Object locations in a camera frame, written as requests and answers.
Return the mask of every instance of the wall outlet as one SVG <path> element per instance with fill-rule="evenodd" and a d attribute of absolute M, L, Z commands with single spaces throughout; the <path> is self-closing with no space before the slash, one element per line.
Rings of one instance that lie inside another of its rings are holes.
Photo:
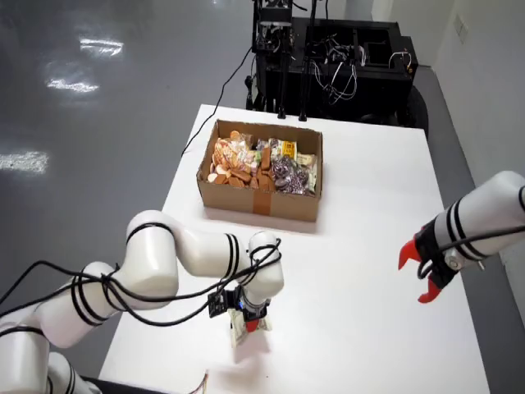
<path fill-rule="evenodd" d="M 462 44 L 465 44 L 468 34 L 468 27 L 465 25 L 463 18 L 459 14 L 456 14 L 456 17 L 454 18 L 454 28 L 459 36 L 459 41 L 461 41 Z"/>

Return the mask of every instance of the white table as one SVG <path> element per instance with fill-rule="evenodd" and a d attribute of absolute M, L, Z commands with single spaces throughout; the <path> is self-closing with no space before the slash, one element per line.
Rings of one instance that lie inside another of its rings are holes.
<path fill-rule="evenodd" d="M 203 105 L 192 134 L 213 107 Z M 443 206 L 421 130 L 219 108 L 226 120 L 302 126 L 324 136 L 316 223 L 205 208 L 195 173 L 214 119 L 180 161 L 163 212 L 185 225 L 282 238 L 285 288 L 268 310 L 271 332 L 231 348 L 229 317 L 204 312 L 175 328 L 122 316 L 100 378 L 164 392 L 195 389 L 209 372 L 218 393 L 461 393 L 489 389 L 460 275 L 429 305 L 416 263 L 398 271 L 399 248 Z M 180 268 L 180 293 L 213 280 Z M 204 300 L 144 313 L 173 320 Z"/>

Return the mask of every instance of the gray floor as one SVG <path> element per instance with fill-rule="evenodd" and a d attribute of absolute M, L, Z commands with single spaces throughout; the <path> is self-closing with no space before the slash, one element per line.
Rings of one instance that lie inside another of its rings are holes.
<path fill-rule="evenodd" d="M 199 104 L 215 103 L 248 49 L 251 11 L 245 0 L 0 2 L 0 292 L 36 259 L 122 260 L 126 224 L 162 207 Z M 248 69 L 223 105 L 244 106 Z M 433 72 L 416 85 L 450 204 L 473 181 Z M 525 392 L 523 325 L 502 266 L 487 265 L 463 275 L 487 378 L 492 392 Z M 2 310 L 63 282 L 42 271 Z M 65 351 L 82 374 L 98 375 L 117 323 Z"/>

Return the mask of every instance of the black machine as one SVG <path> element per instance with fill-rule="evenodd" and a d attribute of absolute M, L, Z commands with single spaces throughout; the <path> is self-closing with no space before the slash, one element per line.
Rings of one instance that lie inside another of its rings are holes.
<path fill-rule="evenodd" d="M 427 110 L 413 87 L 418 58 L 397 23 L 292 17 L 291 0 L 254 0 L 247 109 L 423 128 Z"/>

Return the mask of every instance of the open cardboard box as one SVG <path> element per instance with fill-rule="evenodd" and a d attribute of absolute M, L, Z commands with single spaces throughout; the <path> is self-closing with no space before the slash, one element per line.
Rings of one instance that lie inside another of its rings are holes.
<path fill-rule="evenodd" d="M 208 175 L 215 143 L 219 137 L 228 138 L 233 130 L 251 134 L 255 141 L 268 140 L 272 137 L 296 141 L 298 152 L 315 154 L 317 156 L 315 195 L 294 195 L 209 183 Z M 322 194 L 322 134 L 298 127 L 217 120 L 203 161 L 197 171 L 197 184 L 206 207 L 315 222 Z"/>

